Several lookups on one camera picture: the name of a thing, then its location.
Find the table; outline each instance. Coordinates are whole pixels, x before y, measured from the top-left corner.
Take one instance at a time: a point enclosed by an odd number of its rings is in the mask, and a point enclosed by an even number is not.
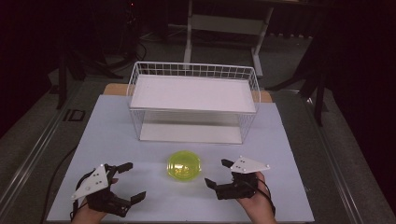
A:
[[[123,95],[125,87],[111,84],[107,86],[105,95],[99,97],[51,207],[48,221],[69,219],[70,196],[78,180],[92,168],[100,163],[121,165],[131,161],[134,169],[116,176],[120,181],[112,186],[112,191],[121,198],[146,191],[147,197],[134,205],[126,218],[106,216],[105,221],[249,222],[235,200],[217,200],[215,192],[203,180],[207,177],[219,184],[230,183],[230,171],[221,166],[220,160],[236,160],[241,154],[271,165],[271,170],[264,174],[272,191],[279,222],[314,220],[275,104],[261,104],[260,114],[243,145],[141,142],[135,137],[125,98],[109,95]],[[271,102],[267,92],[262,95],[263,99]],[[177,182],[166,174],[167,158],[182,149],[195,152],[202,161],[200,176],[191,182]]]

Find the petri dish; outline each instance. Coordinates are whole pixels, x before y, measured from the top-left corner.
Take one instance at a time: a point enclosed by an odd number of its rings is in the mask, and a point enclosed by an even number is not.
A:
[[[176,180],[193,180],[201,173],[201,161],[198,155],[191,151],[178,151],[169,157],[167,172]]]

